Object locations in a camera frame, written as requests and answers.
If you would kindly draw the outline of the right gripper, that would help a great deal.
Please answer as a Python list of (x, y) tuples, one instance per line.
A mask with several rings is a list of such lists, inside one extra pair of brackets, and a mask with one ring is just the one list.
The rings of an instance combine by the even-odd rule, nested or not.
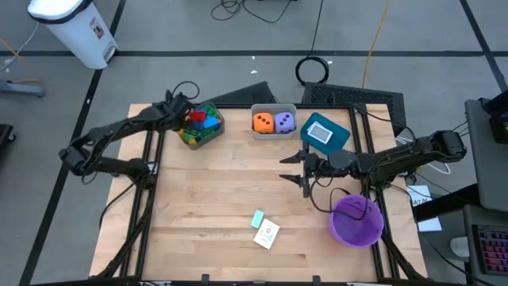
[(326, 159), (320, 158), (316, 153), (310, 152), (310, 144), (308, 141), (302, 142), (302, 152), (297, 152), (295, 155), (284, 158), (279, 162), (281, 164), (299, 164), (303, 162), (303, 177), (300, 175), (287, 175), (280, 174), (279, 177), (302, 186), (303, 197), (310, 197), (310, 179), (314, 178), (319, 180), (322, 177), (331, 177), (332, 169)]

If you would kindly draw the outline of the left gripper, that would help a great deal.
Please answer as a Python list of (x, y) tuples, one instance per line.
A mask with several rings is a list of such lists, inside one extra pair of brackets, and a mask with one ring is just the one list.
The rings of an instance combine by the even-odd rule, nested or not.
[(186, 116), (194, 113), (197, 109), (196, 105), (193, 104), (188, 97), (182, 92), (174, 94), (171, 91), (168, 92), (168, 101), (170, 109), (170, 123), (171, 130), (178, 131), (182, 128), (184, 133), (194, 132), (194, 122), (186, 120)]

